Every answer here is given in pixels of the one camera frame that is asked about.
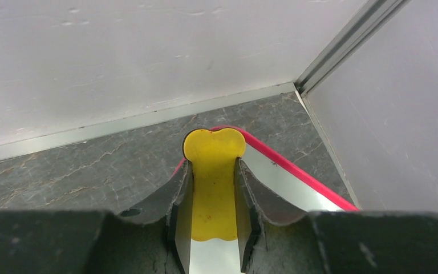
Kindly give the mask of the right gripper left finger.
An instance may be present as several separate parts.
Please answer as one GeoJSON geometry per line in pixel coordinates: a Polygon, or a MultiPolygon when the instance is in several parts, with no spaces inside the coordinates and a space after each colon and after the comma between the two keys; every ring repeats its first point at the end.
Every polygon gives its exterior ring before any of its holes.
{"type": "Polygon", "coordinates": [[[0,273],[188,273],[192,165],[131,208],[0,210],[0,273]]]}

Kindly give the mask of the pink framed whiteboard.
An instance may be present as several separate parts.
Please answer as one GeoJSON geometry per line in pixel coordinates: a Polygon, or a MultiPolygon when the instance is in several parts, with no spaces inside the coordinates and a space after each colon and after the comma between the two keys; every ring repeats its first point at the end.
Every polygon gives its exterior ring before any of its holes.
{"type": "MultiPolygon", "coordinates": [[[[244,130],[246,151],[241,158],[253,175],[274,193],[306,211],[356,211],[355,206],[244,130]]],[[[243,273],[237,239],[190,242],[188,273],[243,273]]]]}

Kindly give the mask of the yellow whiteboard eraser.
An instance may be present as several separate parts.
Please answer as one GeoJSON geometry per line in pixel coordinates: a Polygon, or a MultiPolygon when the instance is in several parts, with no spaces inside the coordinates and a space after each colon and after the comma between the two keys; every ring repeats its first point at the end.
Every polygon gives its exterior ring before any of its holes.
{"type": "Polygon", "coordinates": [[[184,139],[184,157],[192,165],[192,239],[237,239],[234,171],[246,140],[234,128],[196,129],[184,139]]]}

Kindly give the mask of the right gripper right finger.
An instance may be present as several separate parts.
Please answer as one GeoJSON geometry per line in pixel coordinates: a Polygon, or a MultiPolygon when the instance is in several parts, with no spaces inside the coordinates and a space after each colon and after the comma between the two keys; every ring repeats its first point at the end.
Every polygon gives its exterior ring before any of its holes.
{"type": "Polygon", "coordinates": [[[234,167],[243,273],[438,273],[438,214],[306,212],[234,167]]]}

